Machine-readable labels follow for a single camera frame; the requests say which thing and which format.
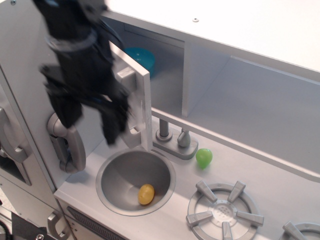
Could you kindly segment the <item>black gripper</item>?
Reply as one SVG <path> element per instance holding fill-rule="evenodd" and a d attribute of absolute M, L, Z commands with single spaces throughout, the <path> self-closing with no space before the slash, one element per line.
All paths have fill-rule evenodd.
<path fill-rule="evenodd" d="M 42 65 L 50 103 L 65 128 L 82 116 L 82 106 L 100 112 L 102 131 L 114 145 L 128 122 L 128 92 L 113 74 L 109 42 L 95 43 L 73 52 L 57 52 L 57 65 Z"/>

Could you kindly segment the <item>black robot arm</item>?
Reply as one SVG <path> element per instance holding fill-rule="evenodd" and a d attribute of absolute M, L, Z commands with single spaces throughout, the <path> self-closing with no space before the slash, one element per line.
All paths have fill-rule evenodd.
<path fill-rule="evenodd" d="M 70 128 L 82 116 L 82 107 L 96 109 L 109 145 L 125 131 L 129 92 L 113 74 L 110 41 L 119 35 L 102 19 L 103 1 L 36 0 L 48 30 L 47 44 L 57 66 L 45 65 L 46 91 L 63 126 Z"/>

